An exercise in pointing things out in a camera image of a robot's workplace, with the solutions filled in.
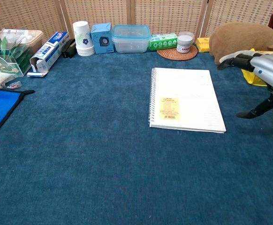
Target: clear plastic box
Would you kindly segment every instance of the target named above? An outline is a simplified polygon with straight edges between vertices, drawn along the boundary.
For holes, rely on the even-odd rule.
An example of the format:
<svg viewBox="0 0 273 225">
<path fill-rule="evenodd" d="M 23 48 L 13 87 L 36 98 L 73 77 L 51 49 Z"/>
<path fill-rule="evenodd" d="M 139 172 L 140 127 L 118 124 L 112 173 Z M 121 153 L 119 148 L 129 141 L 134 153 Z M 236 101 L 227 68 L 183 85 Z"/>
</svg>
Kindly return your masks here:
<svg viewBox="0 0 273 225">
<path fill-rule="evenodd" d="M 115 25 L 112 40 L 119 53 L 144 53 L 150 40 L 150 30 L 144 25 Z"/>
<path fill-rule="evenodd" d="M 0 85 L 24 76 L 30 69 L 30 58 L 42 45 L 39 30 L 0 31 Z"/>
</svg>

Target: white jar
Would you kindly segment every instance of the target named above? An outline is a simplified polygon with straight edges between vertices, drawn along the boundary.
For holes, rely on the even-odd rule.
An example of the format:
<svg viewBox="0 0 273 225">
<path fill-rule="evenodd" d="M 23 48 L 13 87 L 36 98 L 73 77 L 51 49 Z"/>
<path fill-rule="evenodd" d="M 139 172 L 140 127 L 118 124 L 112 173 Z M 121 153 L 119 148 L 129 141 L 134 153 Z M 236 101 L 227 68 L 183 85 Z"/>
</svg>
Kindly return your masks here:
<svg viewBox="0 0 273 225">
<path fill-rule="evenodd" d="M 191 32 L 180 32 L 177 38 L 177 51 L 179 53 L 188 53 L 193 44 L 194 34 Z"/>
</svg>

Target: white paper cup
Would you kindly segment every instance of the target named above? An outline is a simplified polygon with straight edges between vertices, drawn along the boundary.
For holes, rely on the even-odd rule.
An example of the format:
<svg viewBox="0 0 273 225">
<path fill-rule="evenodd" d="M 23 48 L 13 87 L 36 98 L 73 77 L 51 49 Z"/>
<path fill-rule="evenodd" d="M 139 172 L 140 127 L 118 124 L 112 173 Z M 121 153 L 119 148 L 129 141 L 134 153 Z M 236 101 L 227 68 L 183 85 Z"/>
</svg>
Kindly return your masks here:
<svg viewBox="0 0 273 225">
<path fill-rule="evenodd" d="M 77 53 L 80 56 L 90 56 L 90 55 L 95 54 L 95 48 L 92 47 L 92 48 L 86 49 L 86 50 L 79 50 L 79 49 L 77 49 Z"/>
<path fill-rule="evenodd" d="M 90 48 L 79 48 L 79 47 L 76 46 L 76 49 L 79 50 L 79 51 L 89 51 L 89 50 L 95 49 L 95 47 L 92 46 L 92 47 L 90 47 Z"/>
<path fill-rule="evenodd" d="M 73 30 L 77 49 L 88 49 L 94 46 L 88 22 L 77 21 L 73 23 Z"/>
</svg>

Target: plush toy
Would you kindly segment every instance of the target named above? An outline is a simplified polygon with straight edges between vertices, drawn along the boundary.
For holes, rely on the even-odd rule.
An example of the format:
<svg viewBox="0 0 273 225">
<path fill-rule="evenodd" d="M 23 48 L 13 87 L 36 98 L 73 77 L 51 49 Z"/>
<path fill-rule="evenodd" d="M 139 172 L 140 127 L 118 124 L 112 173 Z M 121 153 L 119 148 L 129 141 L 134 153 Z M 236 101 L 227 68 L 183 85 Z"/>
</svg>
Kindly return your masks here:
<svg viewBox="0 0 273 225">
<path fill-rule="evenodd" d="M 221 57 L 240 50 L 273 51 L 273 29 L 257 23 L 229 22 L 216 28 L 209 46 L 217 65 Z"/>
</svg>

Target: woven wall panel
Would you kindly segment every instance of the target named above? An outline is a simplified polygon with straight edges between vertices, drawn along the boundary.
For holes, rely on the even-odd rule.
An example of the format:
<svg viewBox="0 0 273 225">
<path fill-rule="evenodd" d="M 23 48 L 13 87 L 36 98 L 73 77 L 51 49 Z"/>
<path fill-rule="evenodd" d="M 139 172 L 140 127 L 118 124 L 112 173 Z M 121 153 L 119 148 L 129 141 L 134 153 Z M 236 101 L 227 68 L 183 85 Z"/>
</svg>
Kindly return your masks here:
<svg viewBox="0 0 273 225">
<path fill-rule="evenodd" d="M 190 31 L 194 34 L 205 0 L 136 0 L 136 24 L 149 25 L 152 34 Z"/>
<path fill-rule="evenodd" d="M 205 37 L 227 22 L 251 22 L 268 25 L 273 0 L 214 0 Z"/>
<path fill-rule="evenodd" d="M 53 0 L 0 0 L 2 28 L 41 30 L 46 42 L 56 31 L 63 31 Z"/>
<path fill-rule="evenodd" d="M 126 24 L 126 0 L 64 0 L 73 34 L 73 23 L 87 21 L 90 25 L 109 23 Z"/>
</svg>

